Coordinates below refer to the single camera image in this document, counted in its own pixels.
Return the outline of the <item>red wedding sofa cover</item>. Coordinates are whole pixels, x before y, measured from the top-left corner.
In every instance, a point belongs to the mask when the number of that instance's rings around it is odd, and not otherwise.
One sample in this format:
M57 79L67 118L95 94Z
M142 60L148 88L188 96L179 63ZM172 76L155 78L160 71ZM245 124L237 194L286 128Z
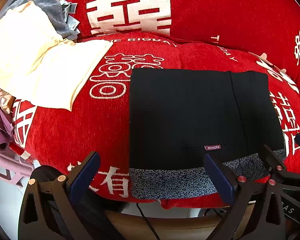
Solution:
M213 194L137 199L129 174L129 93L135 69L209 70L268 77L286 147L300 173L300 6L295 0L68 0L77 3L79 42L113 43L71 111L14 103L15 140L31 158L68 173L90 151L100 155L91 189L124 202L218 207Z

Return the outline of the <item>black pants patterned waistband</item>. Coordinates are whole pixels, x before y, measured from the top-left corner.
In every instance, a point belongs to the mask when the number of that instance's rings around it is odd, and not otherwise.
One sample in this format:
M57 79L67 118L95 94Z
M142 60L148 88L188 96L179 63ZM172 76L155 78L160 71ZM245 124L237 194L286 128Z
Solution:
M286 157L264 73L140 68L132 72L129 96L134 198L215 193L206 154L253 180L267 175L258 157L263 145Z

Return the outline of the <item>cream folded cloth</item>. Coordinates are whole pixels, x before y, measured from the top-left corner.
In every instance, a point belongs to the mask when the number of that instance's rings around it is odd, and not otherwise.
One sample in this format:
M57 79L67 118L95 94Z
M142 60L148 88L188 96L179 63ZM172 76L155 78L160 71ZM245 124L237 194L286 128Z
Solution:
M0 88L36 106L70 111L112 45L63 38L29 1L0 19Z

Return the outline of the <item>grey crumpled garment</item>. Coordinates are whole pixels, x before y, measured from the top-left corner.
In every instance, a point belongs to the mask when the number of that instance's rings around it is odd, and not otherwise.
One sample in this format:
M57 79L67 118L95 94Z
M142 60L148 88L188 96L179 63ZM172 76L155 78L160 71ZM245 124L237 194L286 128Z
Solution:
M77 40L80 33L78 29L79 21L72 14L76 13L77 3L66 0L15 0L6 9L0 12L0 19L3 18L9 9L33 1L36 6L45 12L59 35L69 40Z

